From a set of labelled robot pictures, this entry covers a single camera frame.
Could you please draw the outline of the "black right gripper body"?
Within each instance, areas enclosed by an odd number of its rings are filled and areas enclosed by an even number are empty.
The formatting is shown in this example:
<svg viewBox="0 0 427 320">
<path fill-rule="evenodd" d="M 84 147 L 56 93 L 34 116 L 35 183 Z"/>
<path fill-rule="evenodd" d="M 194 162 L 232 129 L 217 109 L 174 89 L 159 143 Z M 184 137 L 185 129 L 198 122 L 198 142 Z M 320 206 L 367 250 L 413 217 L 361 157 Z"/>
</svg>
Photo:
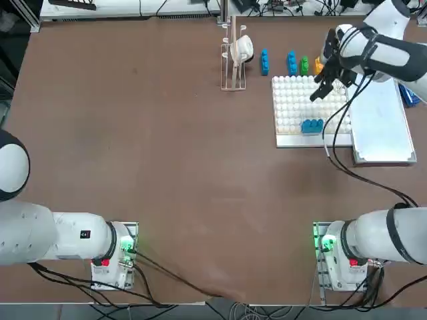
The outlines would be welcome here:
<svg viewBox="0 0 427 320">
<path fill-rule="evenodd" d="M 320 61 L 323 66 L 330 72 L 338 72 L 340 70 L 340 62 L 338 51 L 340 48 L 340 40 L 338 39 L 335 29 L 329 29 L 324 46 L 322 47 Z"/>
</svg>

